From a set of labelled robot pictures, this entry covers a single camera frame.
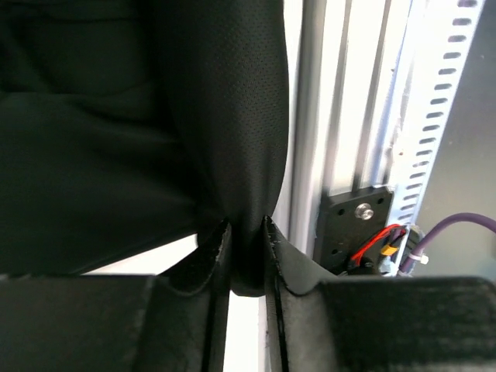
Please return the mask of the black t-shirt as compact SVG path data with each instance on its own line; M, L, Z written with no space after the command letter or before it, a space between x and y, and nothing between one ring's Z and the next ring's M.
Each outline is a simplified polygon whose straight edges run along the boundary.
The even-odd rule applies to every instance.
M228 220L231 287L261 296L288 103L281 1L3 1L2 272L80 274Z

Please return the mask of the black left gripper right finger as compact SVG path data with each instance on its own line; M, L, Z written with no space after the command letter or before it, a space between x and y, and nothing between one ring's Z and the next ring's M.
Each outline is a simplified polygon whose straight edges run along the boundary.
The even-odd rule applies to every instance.
M289 243L270 217L262 225L272 371L337 367L322 286L336 277Z

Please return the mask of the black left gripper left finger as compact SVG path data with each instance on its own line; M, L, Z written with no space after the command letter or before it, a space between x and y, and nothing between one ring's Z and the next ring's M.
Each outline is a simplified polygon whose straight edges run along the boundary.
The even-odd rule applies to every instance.
M229 306L231 226L158 275L135 357L137 371L221 371Z

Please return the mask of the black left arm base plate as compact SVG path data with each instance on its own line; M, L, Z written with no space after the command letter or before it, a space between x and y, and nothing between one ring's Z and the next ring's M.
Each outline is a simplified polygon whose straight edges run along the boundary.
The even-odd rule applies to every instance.
M393 194L386 187L323 195L312 259L335 275L385 226Z

